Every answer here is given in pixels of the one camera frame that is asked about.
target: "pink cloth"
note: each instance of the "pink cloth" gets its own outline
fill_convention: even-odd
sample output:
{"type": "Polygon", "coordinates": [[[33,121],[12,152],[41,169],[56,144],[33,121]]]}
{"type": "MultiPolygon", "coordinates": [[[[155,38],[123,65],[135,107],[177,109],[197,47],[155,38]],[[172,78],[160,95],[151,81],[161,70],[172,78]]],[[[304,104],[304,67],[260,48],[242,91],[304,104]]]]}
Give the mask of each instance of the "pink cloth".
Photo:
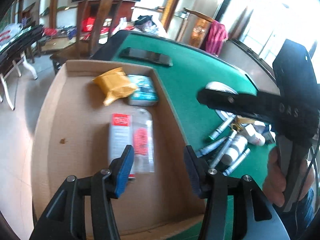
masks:
{"type": "Polygon", "coordinates": [[[205,44],[205,51],[219,56],[223,41],[227,38],[226,27],[217,21],[213,21],[210,26],[207,43],[205,44]]]}

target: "human hand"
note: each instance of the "human hand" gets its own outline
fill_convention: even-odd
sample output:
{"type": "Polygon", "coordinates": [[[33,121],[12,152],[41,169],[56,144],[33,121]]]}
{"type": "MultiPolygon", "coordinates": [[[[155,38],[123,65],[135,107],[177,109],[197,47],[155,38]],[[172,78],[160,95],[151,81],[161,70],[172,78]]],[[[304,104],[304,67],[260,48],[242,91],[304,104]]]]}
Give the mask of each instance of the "human hand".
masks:
{"type": "MultiPolygon", "coordinates": [[[[284,204],[283,192],[286,187],[286,180],[280,170],[280,167],[278,166],[277,160],[278,160],[277,148],[274,147],[269,153],[268,174],[263,182],[262,191],[272,204],[274,203],[278,207],[282,207],[284,204]]],[[[307,160],[302,161],[300,166],[301,174],[303,175],[306,174],[309,163],[310,161],[307,161],[307,160]]],[[[314,179],[315,179],[315,170],[312,166],[307,176],[306,182],[303,186],[299,200],[302,200],[303,197],[308,193],[308,190],[310,189],[314,179]]]]}

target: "blue gripper pad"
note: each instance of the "blue gripper pad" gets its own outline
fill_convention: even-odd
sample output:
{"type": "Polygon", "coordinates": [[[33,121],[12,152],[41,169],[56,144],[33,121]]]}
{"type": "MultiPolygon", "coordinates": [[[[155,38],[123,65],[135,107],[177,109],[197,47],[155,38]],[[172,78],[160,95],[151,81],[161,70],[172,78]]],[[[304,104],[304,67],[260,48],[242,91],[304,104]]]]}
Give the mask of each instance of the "blue gripper pad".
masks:
{"type": "Polygon", "coordinates": [[[134,149],[131,145],[127,145],[120,158],[114,159],[109,168],[112,171],[112,181],[115,185],[115,196],[119,198],[124,192],[128,182],[130,170],[134,160],[134,149]]]}
{"type": "Polygon", "coordinates": [[[196,157],[196,154],[190,145],[187,145],[183,149],[183,155],[192,191],[199,198],[203,198],[205,193],[202,190],[202,182],[205,180],[205,170],[200,163],[202,160],[196,157]]]}

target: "metal screw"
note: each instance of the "metal screw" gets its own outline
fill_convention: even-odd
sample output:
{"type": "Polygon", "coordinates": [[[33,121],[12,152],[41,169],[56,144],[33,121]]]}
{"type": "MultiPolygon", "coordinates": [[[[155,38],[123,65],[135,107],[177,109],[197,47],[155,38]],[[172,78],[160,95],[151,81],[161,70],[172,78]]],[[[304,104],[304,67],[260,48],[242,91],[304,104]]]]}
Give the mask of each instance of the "metal screw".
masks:
{"type": "Polygon", "coordinates": [[[213,168],[208,169],[208,172],[209,172],[209,174],[211,174],[211,175],[217,174],[217,170],[216,170],[216,169],[213,169],[213,168]]]}
{"type": "Polygon", "coordinates": [[[244,176],[243,176],[243,179],[244,179],[245,181],[247,181],[247,182],[249,182],[249,181],[252,180],[252,178],[251,178],[250,175],[244,175],[244,176]]]}
{"type": "Polygon", "coordinates": [[[235,100],[234,100],[232,97],[228,97],[228,101],[229,101],[230,103],[233,103],[235,100]]]}
{"type": "Polygon", "coordinates": [[[73,182],[75,180],[76,180],[76,177],[73,176],[73,175],[70,175],[70,176],[67,177],[67,182],[73,182]]]}
{"type": "Polygon", "coordinates": [[[110,171],[109,169],[102,169],[100,172],[101,172],[101,174],[103,174],[103,175],[107,175],[107,174],[109,174],[111,171],[110,171]]]}

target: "smartphone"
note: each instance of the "smartphone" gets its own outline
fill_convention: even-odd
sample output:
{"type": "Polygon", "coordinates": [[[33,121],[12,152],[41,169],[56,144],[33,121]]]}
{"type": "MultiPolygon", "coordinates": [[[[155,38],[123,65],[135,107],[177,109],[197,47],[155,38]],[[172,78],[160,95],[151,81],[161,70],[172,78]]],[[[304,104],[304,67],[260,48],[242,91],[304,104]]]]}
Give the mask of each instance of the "smartphone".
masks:
{"type": "Polygon", "coordinates": [[[120,52],[119,57],[142,59],[152,63],[157,63],[170,67],[173,65],[172,59],[168,55],[143,49],[126,48],[120,52]]]}

